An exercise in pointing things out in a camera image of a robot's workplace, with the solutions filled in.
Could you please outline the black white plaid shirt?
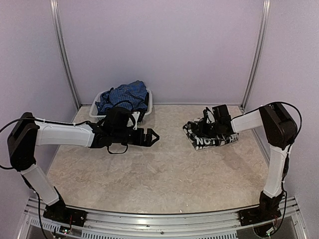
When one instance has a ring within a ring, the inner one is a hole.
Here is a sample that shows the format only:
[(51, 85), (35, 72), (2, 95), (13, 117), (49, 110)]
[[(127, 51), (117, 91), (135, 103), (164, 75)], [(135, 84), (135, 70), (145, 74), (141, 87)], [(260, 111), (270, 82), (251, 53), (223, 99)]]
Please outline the black white plaid shirt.
[(183, 127), (183, 131), (186, 134), (193, 148), (198, 151), (207, 148), (220, 147), (227, 144), (237, 142), (239, 140), (239, 134), (235, 133), (230, 136), (200, 136), (195, 132), (195, 127), (198, 125), (196, 121), (188, 121)]

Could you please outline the white plastic basket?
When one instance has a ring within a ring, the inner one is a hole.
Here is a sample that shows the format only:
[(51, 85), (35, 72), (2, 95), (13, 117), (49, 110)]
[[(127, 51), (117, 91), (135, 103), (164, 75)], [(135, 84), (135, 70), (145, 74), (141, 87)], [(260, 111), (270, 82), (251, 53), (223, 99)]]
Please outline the white plastic basket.
[[(93, 104), (91, 105), (90, 107), (90, 110), (89, 110), (89, 117), (93, 118), (93, 119), (97, 119), (97, 120), (102, 120), (105, 115), (98, 115), (98, 110), (97, 110), (97, 107), (96, 107), (96, 102), (100, 102), (100, 95), (102, 94), (103, 92), (100, 92), (96, 95), (94, 101), (93, 101)], [(153, 95), (152, 95), (152, 91), (150, 89), (147, 89), (147, 96), (146, 96), (146, 99), (145, 99), (145, 102), (148, 103), (148, 108), (146, 111), (142, 111), (140, 110), (140, 116), (138, 118), (138, 124), (143, 124), (144, 123), (144, 117), (145, 116), (148, 116), (152, 113), (152, 109), (153, 109)]]

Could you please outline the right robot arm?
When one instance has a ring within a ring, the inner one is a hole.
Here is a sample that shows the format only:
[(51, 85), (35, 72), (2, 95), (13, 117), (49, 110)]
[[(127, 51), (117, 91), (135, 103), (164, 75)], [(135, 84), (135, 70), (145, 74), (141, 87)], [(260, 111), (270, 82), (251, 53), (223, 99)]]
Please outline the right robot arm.
[(270, 163), (262, 196), (268, 200), (281, 200), (283, 183), (289, 168), (289, 154), (302, 124), (296, 123), (286, 102), (271, 102), (240, 116), (231, 117), (226, 105), (205, 109), (197, 131), (203, 136), (223, 139), (240, 132), (262, 127), (270, 145)]

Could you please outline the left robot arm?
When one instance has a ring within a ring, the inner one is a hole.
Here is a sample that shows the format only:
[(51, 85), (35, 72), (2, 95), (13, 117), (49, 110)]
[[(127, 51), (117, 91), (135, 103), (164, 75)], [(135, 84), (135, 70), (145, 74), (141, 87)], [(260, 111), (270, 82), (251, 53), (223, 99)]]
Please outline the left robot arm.
[(97, 123), (84, 121), (66, 123), (48, 121), (25, 112), (21, 118), (9, 122), (14, 125), (7, 138), (10, 166), (4, 170), (16, 170), (26, 184), (38, 194), (50, 213), (63, 222), (70, 216), (64, 200), (52, 186), (34, 157), (35, 148), (42, 145), (73, 145), (92, 149), (107, 148), (113, 143), (151, 147), (160, 136), (151, 128), (137, 126), (139, 113), (122, 107), (109, 110)]

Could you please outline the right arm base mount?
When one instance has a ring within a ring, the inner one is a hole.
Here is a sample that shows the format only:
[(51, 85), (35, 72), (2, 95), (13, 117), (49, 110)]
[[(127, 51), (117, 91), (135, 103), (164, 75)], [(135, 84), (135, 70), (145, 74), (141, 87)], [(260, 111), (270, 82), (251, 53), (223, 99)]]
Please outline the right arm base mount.
[(284, 193), (282, 192), (278, 196), (271, 198), (262, 191), (258, 206), (243, 209), (238, 212), (241, 226), (248, 226), (279, 218), (282, 215), (279, 209), (279, 203), (283, 195)]

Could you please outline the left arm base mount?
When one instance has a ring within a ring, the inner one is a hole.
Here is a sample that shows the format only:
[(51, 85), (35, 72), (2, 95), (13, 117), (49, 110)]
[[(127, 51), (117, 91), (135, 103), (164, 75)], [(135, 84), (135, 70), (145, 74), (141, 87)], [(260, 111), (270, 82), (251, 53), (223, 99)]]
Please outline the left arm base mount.
[(43, 217), (56, 222), (68, 224), (70, 226), (84, 227), (87, 212), (80, 209), (70, 208), (66, 206), (60, 193), (54, 188), (58, 195), (58, 201), (53, 205), (46, 205)]

